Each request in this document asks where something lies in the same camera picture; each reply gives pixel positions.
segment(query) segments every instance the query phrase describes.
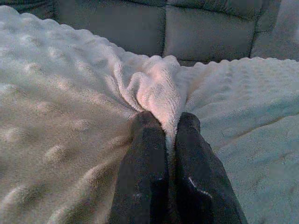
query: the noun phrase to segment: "gray couch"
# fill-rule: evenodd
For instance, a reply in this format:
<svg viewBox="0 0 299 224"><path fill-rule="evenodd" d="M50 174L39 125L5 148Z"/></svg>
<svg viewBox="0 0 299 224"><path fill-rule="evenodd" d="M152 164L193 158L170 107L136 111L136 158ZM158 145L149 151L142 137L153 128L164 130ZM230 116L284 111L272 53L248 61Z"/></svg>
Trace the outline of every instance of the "gray couch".
<svg viewBox="0 0 299 224"><path fill-rule="evenodd" d="M256 56L299 61L297 0L0 0L0 5L88 29L136 54L174 55L184 66Z"/></svg>

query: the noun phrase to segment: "white fleece blanket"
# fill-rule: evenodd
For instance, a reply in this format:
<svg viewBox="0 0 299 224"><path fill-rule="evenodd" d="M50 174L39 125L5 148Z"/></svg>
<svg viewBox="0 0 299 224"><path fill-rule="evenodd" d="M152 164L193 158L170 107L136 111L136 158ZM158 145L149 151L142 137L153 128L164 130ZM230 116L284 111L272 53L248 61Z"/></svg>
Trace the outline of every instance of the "white fleece blanket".
<svg viewBox="0 0 299 224"><path fill-rule="evenodd" d="M1 6L0 223L105 223L130 120L149 110L172 180L176 126L191 112L248 222L297 224L298 74L296 61L259 57L181 67Z"/></svg>

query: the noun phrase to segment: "gray upholstery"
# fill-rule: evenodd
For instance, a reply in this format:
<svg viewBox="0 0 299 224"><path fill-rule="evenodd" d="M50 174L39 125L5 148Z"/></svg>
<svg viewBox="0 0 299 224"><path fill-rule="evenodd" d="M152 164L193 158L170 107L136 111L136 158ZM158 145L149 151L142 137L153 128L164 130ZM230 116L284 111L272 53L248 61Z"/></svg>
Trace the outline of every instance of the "gray upholstery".
<svg viewBox="0 0 299 224"><path fill-rule="evenodd" d="M298 0L0 0L0 5L88 29L136 54L174 55L184 66L255 56L299 60Z"/></svg>

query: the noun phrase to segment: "blanket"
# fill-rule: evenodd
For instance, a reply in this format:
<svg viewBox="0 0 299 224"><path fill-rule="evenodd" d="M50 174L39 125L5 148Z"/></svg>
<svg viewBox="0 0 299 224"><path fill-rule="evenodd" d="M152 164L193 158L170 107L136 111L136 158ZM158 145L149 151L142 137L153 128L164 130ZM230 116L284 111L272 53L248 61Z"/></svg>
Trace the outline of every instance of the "blanket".
<svg viewBox="0 0 299 224"><path fill-rule="evenodd" d="M0 223L105 223L130 121L166 133L169 221L182 112L227 171L249 223L299 220L299 63L243 58L180 66L0 6Z"/></svg>

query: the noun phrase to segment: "couch backrest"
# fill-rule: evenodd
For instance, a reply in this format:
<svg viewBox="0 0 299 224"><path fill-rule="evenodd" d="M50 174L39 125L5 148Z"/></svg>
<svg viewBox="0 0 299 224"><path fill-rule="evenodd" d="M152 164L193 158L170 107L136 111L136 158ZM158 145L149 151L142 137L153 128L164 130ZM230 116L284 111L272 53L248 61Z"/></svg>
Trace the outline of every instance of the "couch backrest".
<svg viewBox="0 0 299 224"><path fill-rule="evenodd" d="M28 6L19 11L35 10L42 19L88 29L126 51L174 55L192 66L250 57L259 33L273 30L280 1L33 0L31 11Z"/></svg>

